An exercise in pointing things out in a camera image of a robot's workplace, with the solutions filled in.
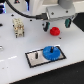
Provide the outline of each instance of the gray panel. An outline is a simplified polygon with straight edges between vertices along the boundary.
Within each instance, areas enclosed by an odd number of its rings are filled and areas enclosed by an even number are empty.
[[[66,19],[73,15],[75,15],[75,7],[72,7],[68,10],[63,9],[60,5],[51,6],[46,8],[48,19],[49,20],[59,20],[59,19]]]

